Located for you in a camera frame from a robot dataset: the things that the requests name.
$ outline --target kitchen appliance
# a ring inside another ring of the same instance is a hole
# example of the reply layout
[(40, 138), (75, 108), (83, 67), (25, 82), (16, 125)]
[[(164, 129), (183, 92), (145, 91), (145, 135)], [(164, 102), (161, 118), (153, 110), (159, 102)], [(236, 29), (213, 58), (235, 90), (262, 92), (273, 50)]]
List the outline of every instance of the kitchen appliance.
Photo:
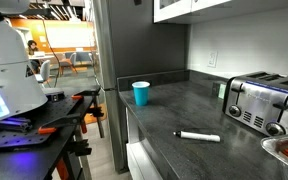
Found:
[(128, 134), (117, 78), (185, 70), (187, 26), (153, 24), (153, 1), (135, 4), (85, 0), (85, 3), (90, 16), (87, 19), (94, 19), (99, 53), (94, 58), (94, 71), (107, 106), (115, 170), (123, 173), (128, 171)]
[(268, 136), (288, 134), (288, 76), (256, 72), (231, 78), (223, 112)]

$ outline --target chair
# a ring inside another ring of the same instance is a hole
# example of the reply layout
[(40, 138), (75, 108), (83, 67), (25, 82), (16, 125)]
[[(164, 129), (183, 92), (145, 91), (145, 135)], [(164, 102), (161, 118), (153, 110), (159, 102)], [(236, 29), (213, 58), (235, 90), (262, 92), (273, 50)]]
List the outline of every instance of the chair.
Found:
[(37, 80), (38, 83), (41, 83), (43, 88), (44, 87), (44, 82), (47, 82), (48, 86), (50, 86), (50, 84), (48, 83), (48, 78), (50, 76), (50, 72), (51, 72), (51, 61), (50, 60), (46, 60), (44, 61), (44, 63), (41, 66), (40, 69), (40, 74), (35, 74), (35, 78)]
[(88, 56), (90, 57), (91, 66), (94, 66), (93, 54), (88, 53)]
[(60, 75), (63, 75), (65, 67), (70, 67), (72, 72), (74, 72), (74, 70), (75, 70), (75, 72), (77, 74), (77, 71), (76, 71), (75, 66), (74, 66), (75, 63), (76, 63), (76, 53), (72, 53), (72, 55), (70, 56), (69, 59), (61, 60), (60, 61), (60, 67), (59, 67)]

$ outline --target ceiling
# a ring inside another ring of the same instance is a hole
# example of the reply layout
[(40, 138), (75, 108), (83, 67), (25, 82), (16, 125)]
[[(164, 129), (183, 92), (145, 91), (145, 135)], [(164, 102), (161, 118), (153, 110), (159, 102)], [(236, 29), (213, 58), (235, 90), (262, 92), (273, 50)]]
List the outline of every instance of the ceiling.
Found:
[[(44, 9), (45, 2), (43, 0), (30, 0), (30, 9)], [(68, 21), (76, 18), (81, 21), (85, 21), (85, 4), (84, 0), (51, 0), (48, 2), (49, 7), (52, 11), (52, 16), (46, 17), (43, 15), (11, 15), (8, 16), (11, 19), (45, 19), (45, 20), (62, 20)]]

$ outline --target toaster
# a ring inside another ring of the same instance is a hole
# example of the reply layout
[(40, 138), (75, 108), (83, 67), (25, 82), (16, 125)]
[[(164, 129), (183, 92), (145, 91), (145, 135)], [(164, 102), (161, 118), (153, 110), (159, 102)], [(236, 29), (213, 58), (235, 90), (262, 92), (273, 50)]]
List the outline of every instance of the toaster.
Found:
[(288, 76), (256, 72), (229, 79), (222, 110), (265, 135), (288, 134)]

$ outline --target red object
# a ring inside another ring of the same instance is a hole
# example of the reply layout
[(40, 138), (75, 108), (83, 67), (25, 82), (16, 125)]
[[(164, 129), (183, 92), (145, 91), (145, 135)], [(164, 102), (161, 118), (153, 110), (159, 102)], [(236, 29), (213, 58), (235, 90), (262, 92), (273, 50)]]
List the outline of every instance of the red object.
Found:
[(58, 172), (58, 175), (60, 176), (61, 180), (68, 180), (69, 174), (65, 165), (65, 162), (63, 158), (60, 159), (60, 161), (56, 165), (56, 169)]
[(56, 128), (39, 128), (38, 134), (51, 134), (56, 131)]
[(86, 123), (85, 123), (84, 119), (81, 122), (81, 129), (82, 129), (83, 134), (87, 133)]
[(77, 96), (72, 96), (72, 99), (74, 99), (74, 100), (83, 99), (83, 96), (79, 96), (79, 95), (77, 95)]

